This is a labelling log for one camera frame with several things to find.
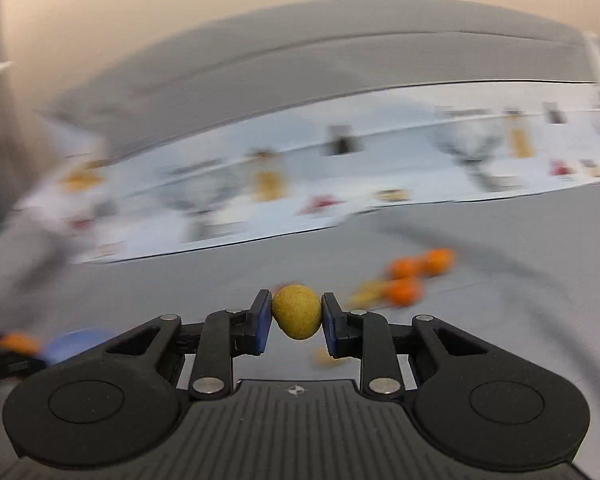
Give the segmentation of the orange kumquat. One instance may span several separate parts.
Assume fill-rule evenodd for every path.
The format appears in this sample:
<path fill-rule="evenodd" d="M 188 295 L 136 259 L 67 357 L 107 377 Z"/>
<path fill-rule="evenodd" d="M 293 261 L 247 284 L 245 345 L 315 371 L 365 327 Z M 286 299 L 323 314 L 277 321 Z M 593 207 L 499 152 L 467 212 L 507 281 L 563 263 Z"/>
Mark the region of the orange kumquat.
<path fill-rule="evenodd" d="M 455 266 L 456 255 L 451 248 L 434 248 L 422 256 L 422 273 L 439 276 L 449 273 Z"/>
<path fill-rule="evenodd" d="M 418 278 L 425 270 L 424 260 L 419 256 L 401 257 L 392 260 L 388 266 L 388 277 L 393 281 Z"/>

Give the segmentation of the orange kumquat right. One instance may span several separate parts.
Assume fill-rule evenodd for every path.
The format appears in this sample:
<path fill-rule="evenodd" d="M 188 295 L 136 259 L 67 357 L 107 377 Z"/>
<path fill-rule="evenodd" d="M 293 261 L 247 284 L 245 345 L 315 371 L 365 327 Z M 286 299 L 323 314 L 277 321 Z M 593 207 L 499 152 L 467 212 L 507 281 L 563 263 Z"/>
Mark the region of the orange kumquat right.
<path fill-rule="evenodd" d="M 422 256 L 422 273 L 439 276 L 449 273 L 455 266 L 456 255 L 451 248 L 434 248 Z"/>

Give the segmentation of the blue plastic plate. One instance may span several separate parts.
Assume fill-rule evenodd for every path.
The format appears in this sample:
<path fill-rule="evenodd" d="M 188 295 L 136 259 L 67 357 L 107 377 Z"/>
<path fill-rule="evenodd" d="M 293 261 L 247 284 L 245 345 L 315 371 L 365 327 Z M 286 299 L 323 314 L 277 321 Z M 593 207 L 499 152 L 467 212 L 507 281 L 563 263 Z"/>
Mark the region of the blue plastic plate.
<path fill-rule="evenodd" d="M 114 338 L 114 333 L 110 330 L 100 328 L 74 330 L 46 342 L 41 351 L 41 359 L 47 366 L 55 365 L 103 344 L 111 338 Z"/>

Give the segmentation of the yellow-green round fruit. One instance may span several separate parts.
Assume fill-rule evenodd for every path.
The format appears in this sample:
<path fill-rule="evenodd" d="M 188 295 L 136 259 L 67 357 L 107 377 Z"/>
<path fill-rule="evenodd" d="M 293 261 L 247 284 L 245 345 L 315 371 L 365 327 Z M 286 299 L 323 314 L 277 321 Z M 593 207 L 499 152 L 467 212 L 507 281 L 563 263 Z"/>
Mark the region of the yellow-green round fruit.
<path fill-rule="evenodd" d="M 273 297 L 272 315 L 289 338 L 306 340 L 321 327 L 321 301 L 309 287 L 290 284 Z"/>

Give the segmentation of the orange kumquat left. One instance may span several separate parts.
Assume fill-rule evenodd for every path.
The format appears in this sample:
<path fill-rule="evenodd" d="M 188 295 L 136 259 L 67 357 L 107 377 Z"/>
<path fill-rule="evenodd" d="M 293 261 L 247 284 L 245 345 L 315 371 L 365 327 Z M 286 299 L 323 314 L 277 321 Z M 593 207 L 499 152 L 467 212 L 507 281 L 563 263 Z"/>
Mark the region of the orange kumquat left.
<path fill-rule="evenodd" d="M 424 260 L 419 256 L 401 257 L 392 260 L 388 266 L 388 277 L 393 281 L 418 278 L 425 270 Z"/>

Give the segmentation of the grey bed sheet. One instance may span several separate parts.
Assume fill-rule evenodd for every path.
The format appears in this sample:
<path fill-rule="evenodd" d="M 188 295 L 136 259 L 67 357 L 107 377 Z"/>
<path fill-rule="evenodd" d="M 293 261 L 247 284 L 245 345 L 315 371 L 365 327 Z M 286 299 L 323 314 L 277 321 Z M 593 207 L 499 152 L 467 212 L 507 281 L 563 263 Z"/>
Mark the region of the grey bed sheet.
<path fill-rule="evenodd" d="M 600 479 L 600 183 L 511 200 L 408 205 L 334 228 L 122 263 L 73 264 L 33 224 L 0 239 L 0 330 L 47 340 L 121 333 L 163 313 L 197 322 L 292 283 L 340 304 L 394 259 L 446 247 L 454 269 L 393 323 L 428 313 L 574 382 L 590 404 L 578 465 Z"/>

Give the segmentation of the orange in plate front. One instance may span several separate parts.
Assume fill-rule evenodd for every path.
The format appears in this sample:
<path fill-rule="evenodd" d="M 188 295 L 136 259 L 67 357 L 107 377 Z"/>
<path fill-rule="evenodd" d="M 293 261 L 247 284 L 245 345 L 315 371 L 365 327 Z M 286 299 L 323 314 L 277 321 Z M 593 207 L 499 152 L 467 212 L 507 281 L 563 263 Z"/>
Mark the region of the orange in plate front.
<path fill-rule="evenodd" d="M 396 307 L 411 307 L 424 296 L 424 286 L 419 278 L 400 278 L 388 282 L 385 287 L 385 298 Z"/>

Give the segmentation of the printed white quilt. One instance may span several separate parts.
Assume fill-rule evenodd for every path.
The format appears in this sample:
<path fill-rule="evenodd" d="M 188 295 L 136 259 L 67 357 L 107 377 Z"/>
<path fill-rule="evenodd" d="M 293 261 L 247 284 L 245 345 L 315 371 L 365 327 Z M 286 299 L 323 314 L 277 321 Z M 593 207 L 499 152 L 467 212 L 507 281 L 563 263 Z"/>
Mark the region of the printed white quilt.
<path fill-rule="evenodd" d="M 276 110 L 107 164 L 56 126 L 66 161 L 21 203 L 76 262 L 158 257 L 336 226 L 405 204 L 600 181 L 600 84 L 428 84 Z"/>

